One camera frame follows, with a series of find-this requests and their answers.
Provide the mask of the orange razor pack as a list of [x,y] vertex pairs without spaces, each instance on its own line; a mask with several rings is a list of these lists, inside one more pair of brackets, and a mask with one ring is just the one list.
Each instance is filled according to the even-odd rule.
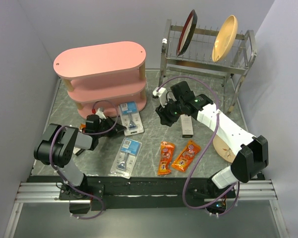
[[162,141],[160,144],[160,161],[158,166],[158,175],[167,175],[171,173],[169,165],[172,161],[175,145],[171,142]]
[[185,172],[200,150],[201,147],[197,143],[193,140],[189,140],[185,148],[171,164],[171,167],[178,171]]
[[86,128],[85,124],[80,124],[80,127],[79,127],[80,132],[85,133],[85,128]]

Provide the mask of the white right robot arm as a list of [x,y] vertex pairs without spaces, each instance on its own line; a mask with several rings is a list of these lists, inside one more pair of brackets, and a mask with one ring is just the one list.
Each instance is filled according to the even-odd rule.
[[201,109],[190,107],[182,112],[176,103],[158,106],[155,111],[162,125],[172,126],[180,115],[186,114],[204,124],[231,149],[235,155],[232,164],[211,177],[207,186],[208,194],[219,197],[225,188],[233,183],[247,183],[269,164],[268,141],[245,131],[219,109],[215,104],[207,104]]

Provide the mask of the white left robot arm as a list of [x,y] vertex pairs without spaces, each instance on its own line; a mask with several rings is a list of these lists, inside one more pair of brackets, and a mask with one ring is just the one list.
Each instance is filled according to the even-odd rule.
[[72,159],[74,148],[93,151],[99,138],[121,135],[125,129],[112,118],[102,119],[97,115],[88,115],[81,129],[62,128],[60,124],[51,123],[34,149],[34,158],[50,165],[60,175],[63,180],[61,191],[75,199],[83,199],[91,194],[91,190],[86,175]]

